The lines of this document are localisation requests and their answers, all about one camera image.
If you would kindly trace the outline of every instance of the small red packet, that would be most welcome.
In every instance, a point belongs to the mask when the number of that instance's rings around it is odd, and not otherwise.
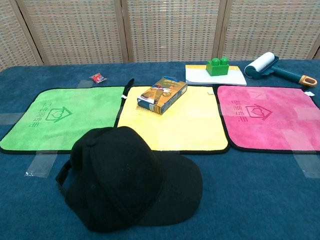
[[[96,73],[95,75],[90,77],[96,84],[103,82],[104,80],[107,80],[104,76],[101,75],[100,72]]]

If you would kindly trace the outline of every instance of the rattan background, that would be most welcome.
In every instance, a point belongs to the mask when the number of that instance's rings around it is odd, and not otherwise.
[[[233,0],[220,47],[231,60],[254,60],[269,51],[305,59],[319,33],[319,0]]]
[[[10,1],[0,0],[0,71],[16,65],[38,65],[16,14],[22,18],[17,6],[13,9]]]
[[[18,0],[45,64],[123,62],[114,0]]]
[[[212,58],[219,0],[122,0],[129,59],[134,62]]]

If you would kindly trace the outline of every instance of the lint roller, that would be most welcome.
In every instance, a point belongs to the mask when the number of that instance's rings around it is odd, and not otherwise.
[[[246,66],[244,69],[244,73],[248,77],[254,79],[260,79],[262,78],[262,76],[267,76],[274,73],[280,77],[301,85],[310,87],[315,87],[317,85],[317,80],[312,77],[297,74],[278,67],[278,60],[279,57],[275,56],[272,52],[266,52],[265,54],[251,62],[248,66]]]

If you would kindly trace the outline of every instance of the blue tablecloth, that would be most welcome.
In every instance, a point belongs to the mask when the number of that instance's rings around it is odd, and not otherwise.
[[[185,80],[185,64],[11,67],[0,73],[0,113],[24,112],[39,92],[75,88],[98,72],[108,78],[99,86],[124,86],[131,78],[135,86],[151,85],[162,76]],[[231,64],[243,70],[249,62]],[[320,60],[280,60],[279,65],[320,81]],[[246,80],[248,86],[301,87],[272,75]],[[320,86],[311,91],[320,106]],[[0,138],[11,127],[0,125]],[[319,164],[319,155],[305,157]],[[47,178],[24,176],[34,158],[0,153],[0,239],[320,239],[320,178],[305,177],[294,154],[231,148],[224,154],[188,155],[203,176],[201,203],[192,218],[171,226],[133,226],[107,234],[88,231],[58,190],[55,176],[69,155],[57,156]]]

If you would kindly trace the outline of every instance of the green lego brick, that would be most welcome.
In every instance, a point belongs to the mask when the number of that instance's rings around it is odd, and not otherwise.
[[[210,76],[221,76],[227,75],[229,70],[229,60],[226,57],[213,58],[211,61],[206,63],[207,72]]]

